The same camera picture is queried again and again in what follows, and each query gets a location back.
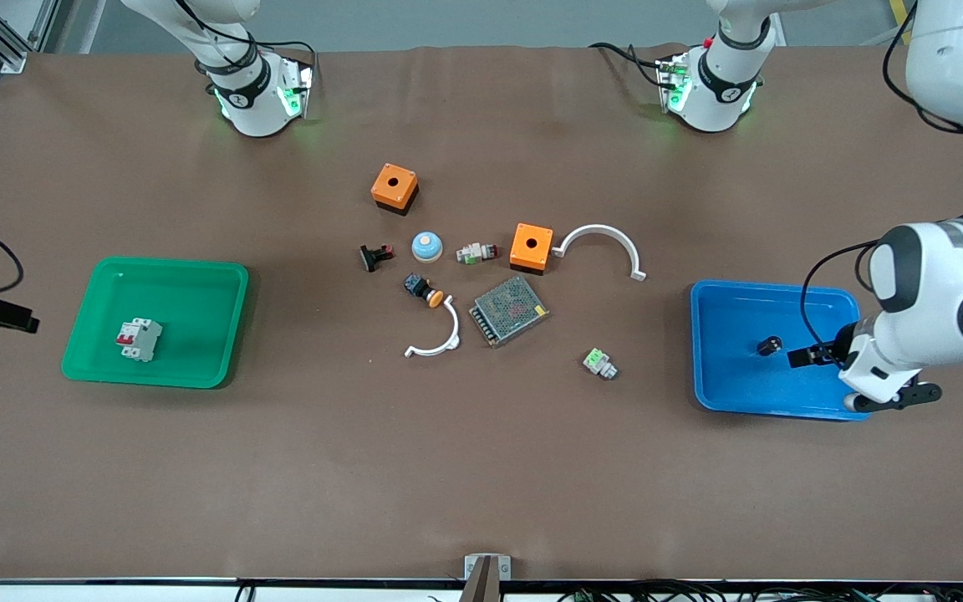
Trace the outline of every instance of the orange block with black base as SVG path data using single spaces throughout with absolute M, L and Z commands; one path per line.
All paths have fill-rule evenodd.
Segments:
M 530 224 L 519 224 L 515 229 L 515 241 L 508 255 L 512 270 L 527 274 L 545 275 L 548 254 L 552 248 L 552 230 Z
M 378 202 L 378 207 L 387 209 L 397 216 L 406 216 L 411 203 L 418 196 L 418 176 L 410 169 L 386 163 L 378 174 L 370 195 Z

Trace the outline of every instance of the green tray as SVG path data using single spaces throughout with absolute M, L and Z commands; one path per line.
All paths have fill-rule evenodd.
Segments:
M 72 380 L 210 389 L 225 380 L 247 291 L 240 263 L 107 257 L 95 266 L 62 373 Z M 154 359 L 122 357 L 121 324 L 161 324 Z

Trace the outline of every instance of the white curved handle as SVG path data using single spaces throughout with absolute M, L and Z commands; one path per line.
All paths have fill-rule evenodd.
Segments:
M 404 351 L 404 357 L 410 358 L 412 355 L 421 355 L 424 358 L 431 358 L 433 355 L 440 355 L 449 349 L 455 349 L 459 346 L 459 314 L 456 313 L 456 309 L 451 306 L 451 295 L 444 297 L 445 309 L 448 309 L 448 313 L 451 314 L 451 336 L 448 340 L 445 340 L 444 345 L 440 347 L 435 347 L 432 349 L 420 349 L 417 347 L 408 347 L 407 351 Z
M 605 226 L 604 224 L 588 224 L 574 228 L 569 235 L 563 239 L 563 242 L 559 243 L 559 247 L 552 247 L 552 256 L 564 256 L 567 252 L 567 247 L 570 247 L 570 243 L 573 243 L 574 239 L 582 235 L 605 235 L 618 240 L 623 244 L 623 248 L 626 248 L 627 254 L 630 255 L 630 277 L 635 279 L 635 281 L 643 281 L 643 279 L 645 279 L 645 272 L 639 270 L 639 267 L 641 267 L 641 259 L 638 257 L 638 248 L 634 246 L 634 241 L 631 241 L 630 237 L 626 236 L 622 230 Z

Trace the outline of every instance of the brown tabletop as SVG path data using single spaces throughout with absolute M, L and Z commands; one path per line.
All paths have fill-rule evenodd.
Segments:
M 0 237 L 28 271 L 5 297 L 43 321 L 0 331 L 0 578 L 435 578 L 498 551 L 524 579 L 963 579 L 963 366 L 929 370 L 940 403 L 863 424 L 693 396 L 695 281 L 799 283 L 963 211 L 962 138 L 891 95 L 880 58 L 780 49 L 752 112 L 704 135 L 595 50 L 330 54 L 313 119 L 249 140 L 191 57 L 31 57 L 0 84 Z M 369 198 L 386 161 L 420 175 L 408 217 Z M 578 241 L 528 277 L 551 319 L 489 350 L 466 309 L 515 272 L 451 256 L 520 221 L 623 228 L 649 279 Z M 423 229 L 432 266 L 408 252 Z M 401 256 L 364 273 L 356 250 L 382 243 Z M 229 385 L 62 376 L 109 255 L 251 270 Z M 454 294 L 458 350 L 404 358 L 450 328 L 409 271 Z M 856 289 L 851 262 L 818 284 Z M 594 346 L 618 380 L 584 372 Z

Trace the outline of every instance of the plastic tray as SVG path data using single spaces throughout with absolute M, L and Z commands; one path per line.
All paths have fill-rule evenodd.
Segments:
M 238 263 L 108 257 L 95 267 L 62 359 L 72 380 L 210 389 L 225 380 L 247 291 Z M 132 319 L 163 332 L 154 359 L 122 357 L 115 343 Z
M 787 351 L 813 342 L 802 322 L 802 287 L 784 284 L 700 281 L 690 293 L 693 385 L 696 399 L 713 411 L 862 421 L 868 414 L 845 409 L 852 389 L 834 365 L 792 369 Z M 806 311 L 819 335 L 837 332 L 860 317 L 857 301 L 836 288 L 810 288 Z M 757 343 L 776 335 L 782 350 L 757 354 Z

